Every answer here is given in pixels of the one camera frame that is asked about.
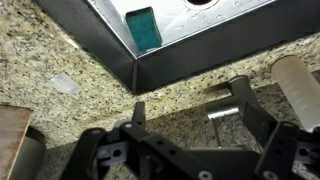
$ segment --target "speckled granite surface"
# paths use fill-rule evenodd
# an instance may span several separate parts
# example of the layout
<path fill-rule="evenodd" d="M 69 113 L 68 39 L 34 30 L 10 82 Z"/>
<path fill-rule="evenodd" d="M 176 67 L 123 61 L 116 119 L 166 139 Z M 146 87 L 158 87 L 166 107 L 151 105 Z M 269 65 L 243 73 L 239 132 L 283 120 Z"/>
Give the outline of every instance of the speckled granite surface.
<path fill-rule="evenodd" d="M 147 117 L 192 108 L 219 97 L 208 88 L 237 74 L 252 78 L 258 88 L 274 80 L 270 64 L 296 54 L 312 70 L 320 69 L 320 34 L 285 44 L 255 56 L 156 91 L 132 96 L 108 71 L 71 40 L 31 0 L 0 0 L 0 103 L 34 110 L 31 124 L 44 132 L 48 147 L 75 141 L 88 127 L 110 129 L 131 116 L 134 103 L 146 101 Z M 65 72 L 82 88 L 66 95 L 48 85 Z"/>
<path fill-rule="evenodd" d="M 320 71 L 317 71 L 314 75 L 320 81 Z M 277 84 L 258 88 L 255 93 L 262 107 L 272 116 L 299 124 L 296 115 Z M 184 149 L 217 147 L 213 126 L 207 118 L 203 105 L 150 120 L 147 122 L 146 128 L 149 132 L 163 135 Z M 246 149 L 259 151 L 256 141 L 237 117 L 224 119 L 218 129 L 222 147 L 244 145 Z M 38 175 L 38 180 L 58 179 L 74 146 L 75 143 L 71 143 L 50 149 L 47 152 L 44 166 Z M 309 174 L 302 165 L 296 165 L 294 171 L 306 179 L 317 179 Z M 135 178 L 126 168 L 116 166 L 110 170 L 106 179 Z"/>

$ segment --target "stainless steel sink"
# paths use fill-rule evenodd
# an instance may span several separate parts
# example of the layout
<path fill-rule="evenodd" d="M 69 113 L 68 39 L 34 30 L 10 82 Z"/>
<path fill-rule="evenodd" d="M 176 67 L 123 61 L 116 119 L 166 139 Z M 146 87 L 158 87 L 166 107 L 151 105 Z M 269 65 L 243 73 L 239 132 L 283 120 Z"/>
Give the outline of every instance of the stainless steel sink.
<path fill-rule="evenodd" d="M 133 93 L 320 27 L 319 0 L 37 0 Z M 130 12 L 149 8 L 161 45 L 141 50 L 128 26 Z"/>

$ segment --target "wooden board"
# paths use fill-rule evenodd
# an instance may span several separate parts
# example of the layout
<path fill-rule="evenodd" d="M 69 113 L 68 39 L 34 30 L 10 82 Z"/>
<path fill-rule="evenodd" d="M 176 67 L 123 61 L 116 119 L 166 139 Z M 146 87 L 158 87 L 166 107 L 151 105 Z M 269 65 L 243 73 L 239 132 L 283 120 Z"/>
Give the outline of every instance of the wooden board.
<path fill-rule="evenodd" d="M 31 119 L 31 110 L 0 105 L 0 180 L 8 180 Z"/>

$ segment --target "white cylinder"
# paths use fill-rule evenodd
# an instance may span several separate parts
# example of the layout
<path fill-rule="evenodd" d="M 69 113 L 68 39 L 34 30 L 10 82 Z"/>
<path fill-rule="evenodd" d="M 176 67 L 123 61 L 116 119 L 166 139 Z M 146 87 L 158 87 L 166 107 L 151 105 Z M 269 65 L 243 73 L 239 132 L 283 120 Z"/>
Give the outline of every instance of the white cylinder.
<path fill-rule="evenodd" d="M 296 56 L 279 59 L 271 68 L 303 128 L 320 126 L 320 85 Z"/>

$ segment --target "green sponge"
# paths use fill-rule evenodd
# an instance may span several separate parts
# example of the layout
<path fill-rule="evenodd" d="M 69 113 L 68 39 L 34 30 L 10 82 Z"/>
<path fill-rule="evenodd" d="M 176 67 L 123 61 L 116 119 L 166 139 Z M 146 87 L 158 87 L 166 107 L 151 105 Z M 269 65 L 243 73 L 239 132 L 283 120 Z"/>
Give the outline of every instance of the green sponge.
<path fill-rule="evenodd" d="M 129 12 L 126 14 L 126 21 L 140 51 L 161 47 L 161 37 L 152 8 Z"/>

